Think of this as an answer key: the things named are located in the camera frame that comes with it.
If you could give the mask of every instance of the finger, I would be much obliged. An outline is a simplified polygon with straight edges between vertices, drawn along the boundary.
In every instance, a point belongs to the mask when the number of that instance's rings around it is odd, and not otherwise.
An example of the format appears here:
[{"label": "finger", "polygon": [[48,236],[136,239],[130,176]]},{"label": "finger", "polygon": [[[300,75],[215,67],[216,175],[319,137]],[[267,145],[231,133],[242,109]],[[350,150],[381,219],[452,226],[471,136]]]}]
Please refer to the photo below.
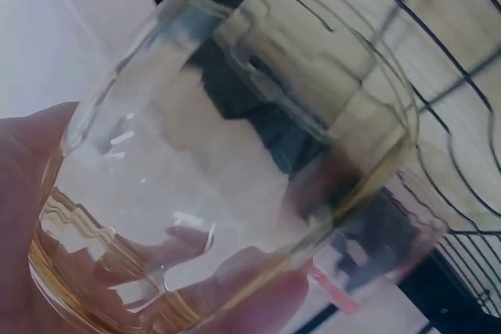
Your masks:
[{"label": "finger", "polygon": [[306,277],[298,271],[287,272],[193,334],[276,334],[296,313],[307,293]]},{"label": "finger", "polygon": [[[147,278],[204,254],[211,241],[209,234],[195,228],[168,228],[166,233],[167,239],[158,246],[143,246],[115,235],[107,252],[96,263],[94,276],[105,286]],[[134,254],[133,268],[124,262],[124,253]]]},{"label": "finger", "polygon": [[275,273],[284,255],[246,248],[225,261],[210,278],[175,292],[165,292],[144,312],[162,334],[184,332],[236,302],[249,286]]},{"label": "finger", "polygon": [[59,145],[76,106],[75,102],[66,102],[28,117],[0,120],[0,129],[13,136],[38,159],[46,160]]},{"label": "finger", "polygon": [[0,120],[0,244],[9,244],[9,252],[0,254],[0,296],[8,296],[5,301],[13,306],[27,293],[22,283],[29,273],[26,259],[38,216],[43,157],[59,143],[73,107]]}]

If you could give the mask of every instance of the clear glass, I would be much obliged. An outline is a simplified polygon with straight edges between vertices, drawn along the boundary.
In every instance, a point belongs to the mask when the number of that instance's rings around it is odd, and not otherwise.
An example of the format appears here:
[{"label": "clear glass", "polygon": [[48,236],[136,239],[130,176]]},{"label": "clear glass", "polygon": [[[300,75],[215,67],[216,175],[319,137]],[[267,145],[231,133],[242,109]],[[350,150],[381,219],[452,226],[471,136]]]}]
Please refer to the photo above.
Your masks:
[{"label": "clear glass", "polygon": [[177,333],[327,244],[416,139],[391,53],[344,0],[166,0],[80,104],[31,272],[66,319]]},{"label": "clear glass", "polygon": [[314,257],[311,280],[347,314],[399,283],[449,230],[429,184],[400,168]]}]

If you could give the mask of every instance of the drinking glass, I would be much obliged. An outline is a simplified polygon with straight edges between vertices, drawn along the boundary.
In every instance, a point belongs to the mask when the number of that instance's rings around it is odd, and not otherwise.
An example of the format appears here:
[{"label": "drinking glass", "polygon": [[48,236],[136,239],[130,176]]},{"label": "drinking glass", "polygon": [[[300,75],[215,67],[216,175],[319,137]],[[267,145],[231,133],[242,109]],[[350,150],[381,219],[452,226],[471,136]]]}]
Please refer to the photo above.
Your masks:
[{"label": "drinking glass", "polygon": [[165,0],[50,160],[30,253],[65,319],[179,333],[327,244],[416,138],[344,0]]}]

